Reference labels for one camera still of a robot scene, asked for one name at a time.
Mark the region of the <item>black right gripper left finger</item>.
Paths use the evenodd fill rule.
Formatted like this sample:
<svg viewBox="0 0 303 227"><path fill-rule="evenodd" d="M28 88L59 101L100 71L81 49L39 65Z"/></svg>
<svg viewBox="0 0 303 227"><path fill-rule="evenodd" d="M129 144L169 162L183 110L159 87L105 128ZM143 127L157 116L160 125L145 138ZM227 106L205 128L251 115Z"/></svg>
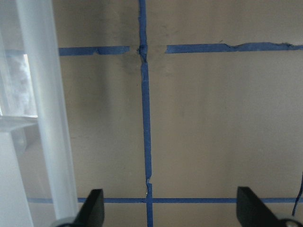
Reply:
<svg viewBox="0 0 303 227"><path fill-rule="evenodd" d="M72 227L102 227L105 219L102 189L93 189L81 207Z"/></svg>

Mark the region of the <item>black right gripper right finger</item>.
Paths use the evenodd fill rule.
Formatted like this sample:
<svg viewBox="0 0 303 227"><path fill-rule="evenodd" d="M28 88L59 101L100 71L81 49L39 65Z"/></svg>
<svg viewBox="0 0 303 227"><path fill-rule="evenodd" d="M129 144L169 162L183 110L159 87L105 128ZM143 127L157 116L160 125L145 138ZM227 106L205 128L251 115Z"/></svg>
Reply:
<svg viewBox="0 0 303 227"><path fill-rule="evenodd" d="M237 189L237 219L242 227L295 226L294 219L279 219L249 187Z"/></svg>

